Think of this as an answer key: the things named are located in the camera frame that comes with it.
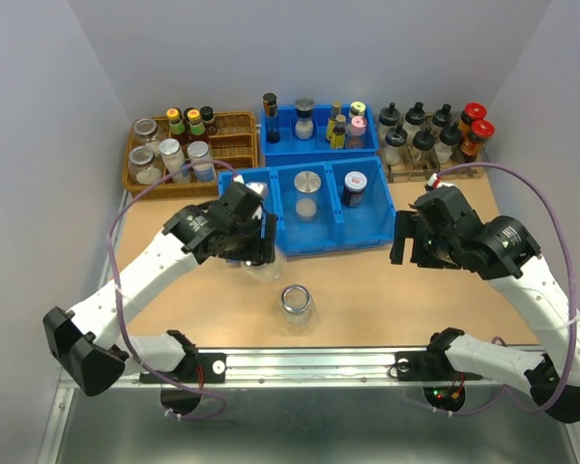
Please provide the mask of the round glass jar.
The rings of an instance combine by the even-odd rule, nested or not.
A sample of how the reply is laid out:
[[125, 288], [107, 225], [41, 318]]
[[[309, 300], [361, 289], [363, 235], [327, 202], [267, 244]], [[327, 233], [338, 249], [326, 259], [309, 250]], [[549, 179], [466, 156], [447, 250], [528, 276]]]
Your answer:
[[301, 284], [286, 286], [280, 293], [278, 306], [285, 331], [293, 335], [305, 335], [314, 330], [316, 304], [305, 286]]
[[280, 249], [275, 250], [275, 260], [272, 263], [254, 264], [246, 261], [242, 268], [252, 277], [263, 282], [278, 279], [284, 270], [285, 257]]

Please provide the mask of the dark spice jar red label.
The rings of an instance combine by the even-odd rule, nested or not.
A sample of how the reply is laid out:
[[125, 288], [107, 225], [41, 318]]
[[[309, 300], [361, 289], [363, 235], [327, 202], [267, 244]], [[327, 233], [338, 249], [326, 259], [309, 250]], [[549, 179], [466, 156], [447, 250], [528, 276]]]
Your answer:
[[358, 207], [367, 187], [367, 177], [360, 171], [350, 171], [344, 177], [341, 202], [348, 208]]

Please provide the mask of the glass jar silver lid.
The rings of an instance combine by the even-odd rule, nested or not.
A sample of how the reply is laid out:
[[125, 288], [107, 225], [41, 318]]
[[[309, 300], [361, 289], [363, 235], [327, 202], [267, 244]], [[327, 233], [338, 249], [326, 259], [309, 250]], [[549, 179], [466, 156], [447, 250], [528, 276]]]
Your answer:
[[315, 219], [321, 186], [321, 177], [314, 171], [304, 170], [295, 176], [295, 212], [300, 221], [311, 222]]

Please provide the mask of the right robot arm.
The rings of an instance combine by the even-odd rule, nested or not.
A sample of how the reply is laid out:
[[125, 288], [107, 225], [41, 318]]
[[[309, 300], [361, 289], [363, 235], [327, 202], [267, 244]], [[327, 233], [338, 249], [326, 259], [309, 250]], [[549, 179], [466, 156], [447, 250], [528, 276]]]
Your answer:
[[556, 421], [580, 421], [580, 312], [528, 229], [513, 217], [481, 221], [457, 187], [444, 186], [397, 213], [393, 264], [401, 264], [407, 240], [419, 267], [469, 271], [486, 281], [523, 318], [543, 350], [519, 351], [447, 328], [421, 351], [396, 353], [390, 374], [415, 382], [472, 374], [527, 395]]

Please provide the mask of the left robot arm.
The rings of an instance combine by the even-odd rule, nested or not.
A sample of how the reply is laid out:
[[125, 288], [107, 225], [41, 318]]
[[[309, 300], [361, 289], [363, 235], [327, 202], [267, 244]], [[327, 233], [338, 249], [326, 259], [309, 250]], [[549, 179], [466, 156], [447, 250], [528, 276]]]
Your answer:
[[196, 368], [197, 350], [182, 333], [130, 338], [126, 325], [179, 277], [218, 257], [262, 266], [276, 258], [276, 216], [268, 187], [236, 177], [217, 200], [176, 213], [117, 277], [69, 309], [53, 307], [43, 328], [53, 358], [88, 396], [123, 375], [157, 371], [176, 381]]

